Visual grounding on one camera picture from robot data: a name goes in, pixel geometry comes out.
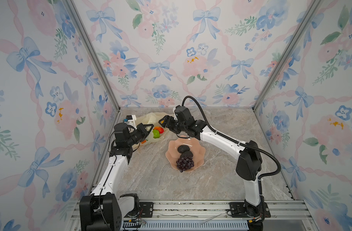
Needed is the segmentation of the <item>green custard apple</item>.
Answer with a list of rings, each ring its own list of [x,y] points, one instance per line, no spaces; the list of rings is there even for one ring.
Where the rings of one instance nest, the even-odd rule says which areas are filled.
[[[154,139],[160,138],[161,134],[160,134],[160,132],[158,130],[153,129],[152,132],[153,132],[153,138]]]

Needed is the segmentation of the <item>yellow plastic bag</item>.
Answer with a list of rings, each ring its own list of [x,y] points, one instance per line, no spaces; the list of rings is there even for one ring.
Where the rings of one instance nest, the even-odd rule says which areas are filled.
[[[158,123],[158,121],[160,119],[162,119],[164,116],[167,116],[167,113],[164,112],[155,112],[155,113],[148,113],[144,116],[140,116],[136,118],[136,125],[139,123],[142,124],[153,124],[154,128],[155,127],[161,127],[161,125]],[[149,145],[149,144],[153,144],[156,142],[160,142],[166,139],[166,136],[170,133],[169,129],[167,128],[163,128],[164,129],[164,133],[161,134],[160,138],[158,139],[154,139],[153,138],[153,133],[151,133],[141,144],[140,146],[145,146],[145,145]]]

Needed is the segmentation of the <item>dark avocado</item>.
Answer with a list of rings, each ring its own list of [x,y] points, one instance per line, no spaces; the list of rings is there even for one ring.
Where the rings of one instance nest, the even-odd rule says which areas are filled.
[[[193,159],[193,153],[191,151],[186,151],[186,152],[183,152],[180,156],[180,158],[183,158],[183,159]]]
[[[190,151],[190,147],[188,145],[181,145],[177,148],[177,151],[180,153],[180,154],[183,154],[185,152],[188,152]]]

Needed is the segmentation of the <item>pink scalloped plate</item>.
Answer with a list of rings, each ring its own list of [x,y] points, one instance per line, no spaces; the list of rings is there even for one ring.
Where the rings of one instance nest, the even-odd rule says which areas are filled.
[[[173,169],[180,170],[177,167],[176,162],[181,158],[182,154],[178,152],[178,147],[182,145],[189,147],[190,152],[193,154],[192,161],[194,162],[194,166],[188,170],[184,170],[184,172],[192,172],[204,164],[206,149],[200,145],[199,141],[195,138],[179,138],[169,142],[168,150],[165,153],[165,156]]]

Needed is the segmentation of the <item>purple grape bunch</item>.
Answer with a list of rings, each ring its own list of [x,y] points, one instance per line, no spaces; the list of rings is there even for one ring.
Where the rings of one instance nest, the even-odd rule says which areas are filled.
[[[191,157],[182,157],[176,161],[176,166],[180,172],[184,172],[194,167],[194,161]]]

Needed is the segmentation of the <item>red yellow peach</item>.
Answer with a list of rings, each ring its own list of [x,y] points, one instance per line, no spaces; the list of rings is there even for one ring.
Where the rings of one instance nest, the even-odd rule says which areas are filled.
[[[154,130],[157,130],[159,134],[163,134],[164,133],[164,129],[162,127],[155,127]]]

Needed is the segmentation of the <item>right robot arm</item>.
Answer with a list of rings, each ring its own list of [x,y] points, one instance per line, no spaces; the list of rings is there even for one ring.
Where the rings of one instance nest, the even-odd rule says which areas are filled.
[[[190,138],[207,142],[225,151],[237,160],[236,173],[243,179],[245,189],[244,206],[247,216],[251,217],[252,223],[263,222],[266,215],[262,179],[275,176],[281,172],[279,161],[269,152],[262,150],[253,142],[244,142],[234,139],[212,127],[206,120],[174,118],[164,116],[159,120],[163,128],[168,128],[174,134],[186,133]],[[266,155],[276,164],[277,169],[272,172],[261,173],[263,159],[261,154]]]

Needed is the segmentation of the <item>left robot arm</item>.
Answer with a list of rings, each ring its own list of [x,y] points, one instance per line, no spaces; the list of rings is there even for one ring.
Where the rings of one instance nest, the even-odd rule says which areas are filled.
[[[83,231],[119,231],[125,217],[137,219],[140,202],[137,194],[118,196],[118,186],[133,155],[133,146],[152,134],[153,124],[133,126],[126,122],[114,126],[107,168],[96,188],[79,203]]]

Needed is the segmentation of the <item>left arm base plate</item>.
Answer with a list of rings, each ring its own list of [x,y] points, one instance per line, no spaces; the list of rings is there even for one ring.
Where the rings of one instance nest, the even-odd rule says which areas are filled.
[[[154,211],[153,202],[140,202],[135,208],[130,211],[126,218],[152,218]]]

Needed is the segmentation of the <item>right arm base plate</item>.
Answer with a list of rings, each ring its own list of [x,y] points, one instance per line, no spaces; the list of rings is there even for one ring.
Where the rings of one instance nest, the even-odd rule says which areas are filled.
[[[228,214],[233,218],[257,219],[262,214],[264,214],[265,218],[271,217],[270,209],[266,202],[263,203],[263,206],[260,203],[256,207],[245,202],[230,202]]]

